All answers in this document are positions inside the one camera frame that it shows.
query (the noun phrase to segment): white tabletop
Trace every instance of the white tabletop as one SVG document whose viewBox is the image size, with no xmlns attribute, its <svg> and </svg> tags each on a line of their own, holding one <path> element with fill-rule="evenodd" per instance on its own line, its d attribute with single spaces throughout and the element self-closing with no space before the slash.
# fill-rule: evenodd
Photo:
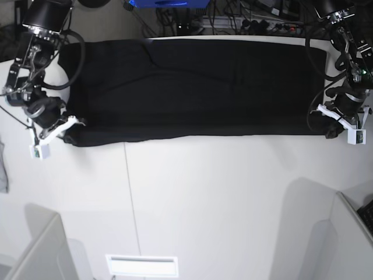
<svg viewBox="0 0 373 280">
<path fill-rule="evenodd" d="M 260 36 L 195 39 L 304 44 Z M 328 51 L 328 74 L 337 74 L 338 52 L 329 42 L 313 45 Z M 0 85 L 9 66 L 0 64 Z M 61 84 L 66 77 L 54 64 L 47 78 Z M 25 119 L 20 108 L 0 104 Z M 0 111 L 10 182 L 10 193 L 0 194 L 6 229 L 0 253 L 17 257 L 22 250 L 27 233 L 14 220 L 25 220 L 19 209 L 34 203 L 61 214 L 67 236 L 84 244 L 97 280 L 109 279 L 105 254 L 177 256 L 183 280 L 297 279 L 312 226 L 328 218 L 334 191 L 373 180 L 369 119 L 367 128 L 365 146 L 348 145 L 346 133 L 334 140 L 189 136 L 95 148 L 56 139 L 52 157 L 39 161 L 30 158 L 29 133 Z"/>
</svg>

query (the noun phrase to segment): black cloth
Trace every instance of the black cloth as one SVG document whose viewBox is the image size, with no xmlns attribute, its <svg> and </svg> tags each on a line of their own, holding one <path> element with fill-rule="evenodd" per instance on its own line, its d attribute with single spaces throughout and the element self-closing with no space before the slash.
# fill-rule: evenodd
<svg viewBox="0 0 373 280">
<path fill-rule="evenodd" d="M 324 86 L 303 46 L 238 40 L 87 43 L 68 110 L 86 119 L 65 142 L 96 146 L 187 135 L 312 135 L 310 102 Z M 59 64 L 71 77 L 80 46 Z M 325 69 L 326 52 L 312 56 Z"/>
</svg>

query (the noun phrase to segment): white vent grille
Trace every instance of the white vent grille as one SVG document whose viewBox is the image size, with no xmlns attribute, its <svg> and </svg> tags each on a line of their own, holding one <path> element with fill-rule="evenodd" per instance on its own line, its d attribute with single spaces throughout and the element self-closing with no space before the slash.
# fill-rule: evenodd
<svg viewBox="0 0 373 280">
<path fill-rule="evenodd" d="M 106 255 L 110 273 L 132 277 L 178 278 L 177 257 Z"/>
</svg>

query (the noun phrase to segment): power strip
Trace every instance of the power strip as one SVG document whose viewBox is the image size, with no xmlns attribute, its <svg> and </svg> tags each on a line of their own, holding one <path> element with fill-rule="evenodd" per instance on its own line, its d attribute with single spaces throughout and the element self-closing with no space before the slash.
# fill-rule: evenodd
<svg viewBox="0 0 373 280">
<path fill-rule="evenodd" d="M 237 25 L 237 29 L 239 30 L 242 26 L 242 23 L 246 18 L 244 17 L 235 17 L 235 23 Z M 260 15 L 252 15 L 251 21 L 256 20 L 258 23 L 260 23 L 262 20 L 265 20 L 269 26 L 267 27 L 267 31 L 273 31 L 276 33 L 282 33 L 282 34 L 288 34 L 288 35 L 300 35 L 302 33 L 302 28 L 299 27 L 299 25 L 286 22 L 281 19 L 275 19 L 272 17 L 264 17 Z M 203 17 L 202 25 L 204 28 L 211 28 L 210 19 L 207 16 Z M 282 25 L 284 28 L 282 29 L 276 29 L 276 25 Z M 214 27 L 217 29 L 232 29 L 232 26 L 234 26 L 233 18 L 229 18 L 227 16 L 215 16 L 214 20 Z"/>
</svg>

